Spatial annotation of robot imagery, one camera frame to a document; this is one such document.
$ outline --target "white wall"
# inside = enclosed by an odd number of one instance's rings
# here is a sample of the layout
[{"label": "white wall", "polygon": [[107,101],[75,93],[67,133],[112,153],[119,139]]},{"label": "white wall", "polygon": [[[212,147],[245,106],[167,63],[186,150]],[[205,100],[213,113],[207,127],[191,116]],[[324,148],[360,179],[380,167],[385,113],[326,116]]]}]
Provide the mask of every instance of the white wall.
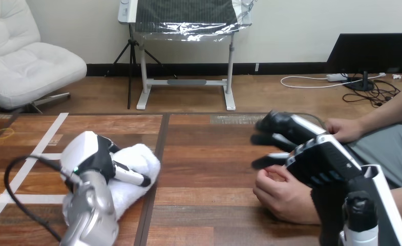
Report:
[{"label": "white wall", "polygon": [[[119,0],[27,2],[42,41],[86,63],[112,63],[126,45]],[[258,0],[252,16],[253,25],[236,36],[236,63],[325,62],[340,33],[402,32],[402,0]],[[145,47],[163,63],[226,63],[227,46],[154,40]]]}]

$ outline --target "white towel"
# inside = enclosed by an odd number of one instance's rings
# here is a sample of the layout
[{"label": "white towel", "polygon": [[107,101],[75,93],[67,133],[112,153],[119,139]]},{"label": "white towel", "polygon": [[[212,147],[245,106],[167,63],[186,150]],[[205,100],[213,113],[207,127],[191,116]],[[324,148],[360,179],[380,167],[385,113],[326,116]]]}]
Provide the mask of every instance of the white towel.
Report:
[{"label": "white towel", "polygon": [[[125,155],[129,156],[128,166],[134,171],[148,176],[151,179],[151,184],[148,187],[140,187],[131,183],[125,183],[117,179],[109,180],[109,189],[112,192],[113,204],[115,206],[116,219],[119,220],[123,213],[135,201],[145,195],[145,193],[156,182],[160,172],[160,161],[152,153],[152,151],[143,144],[137,144],[132,147],[122,149]],[[73,197],[72,193],[68,193],[64,198],[62,213],[67,222],[67,208]]]}]

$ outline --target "wooden table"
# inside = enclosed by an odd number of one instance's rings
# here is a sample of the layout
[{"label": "wooden table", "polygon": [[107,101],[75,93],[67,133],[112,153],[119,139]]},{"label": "wooden table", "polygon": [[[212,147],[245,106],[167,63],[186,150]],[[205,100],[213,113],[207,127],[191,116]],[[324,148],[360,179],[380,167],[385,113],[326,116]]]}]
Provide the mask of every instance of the wooden table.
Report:
[{"label": "wooden table", "polygon": [[[3,175],[11,159],[32,153],[37,145],[45,146],[44,156],[58,159],[86,130],[109,137],[120,147],[144,143],[162,161],[157,185],[119,221],[116,245],[318,245],[319,227],[276,220],[252,193],[256,171],[251,161],[278,151],[249,142],[253,124],[263,116],[15,116],[10,125],[15,133],[0,139],[0,245],[58,245],[44,228],[3,199]],[[16,195],[63,235],[67,226],[60,203],[67,190],[59,174],[35,163],[26,172],[16,168],[11,179],[15,175],[20,179]]]}]

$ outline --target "chair leg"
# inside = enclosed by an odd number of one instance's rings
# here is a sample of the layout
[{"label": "chair leg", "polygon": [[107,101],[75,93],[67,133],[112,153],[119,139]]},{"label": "chair leg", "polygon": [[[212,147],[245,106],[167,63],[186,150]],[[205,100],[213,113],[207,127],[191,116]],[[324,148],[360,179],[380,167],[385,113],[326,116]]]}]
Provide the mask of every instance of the chair leg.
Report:
[{"label": "chair leg", "polygon": [[39,110],[39,108],[34,103],[31,103],[30,106],[32,106],[39,114],[43,114],[43,112]]},{"label": "chair leg", "polygon": [[58,100],[58,99],[64,98],[64,97],[69,99],[71,97],[71,94],[69,92],[67,92],[67,93],[62,93],[62,94],[58,94],[58,95],[54,95],[54,96],[49,96],[49,97],[46,97],[44,99],[34,101],[32,103],[32,105],[36,107],[36,106],[46,104],[46,103],[49,103],[51,101],[55,101],[55,100]]}]

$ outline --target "monitor stand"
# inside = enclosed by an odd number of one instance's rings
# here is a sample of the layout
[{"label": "monitor stand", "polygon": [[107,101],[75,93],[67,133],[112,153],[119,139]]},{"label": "monitor stand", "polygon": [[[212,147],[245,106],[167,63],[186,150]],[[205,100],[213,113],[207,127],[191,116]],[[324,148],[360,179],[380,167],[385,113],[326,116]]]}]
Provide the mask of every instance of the monitor stand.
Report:
[{"label": "monitor stand", "polygon": [[356,81],[362,79],[362,81],[356,82],[356,83],[351,83],[351,84],[345,84],[344,86],[355,91],[372,91],[374,89],[374,83],[370,80],[368,80],[368,72],[365,71],[363,72],[363,77],[362,78],[348,78],[347,80],[343,80],[342,83],[347,83],[351,81]]}]

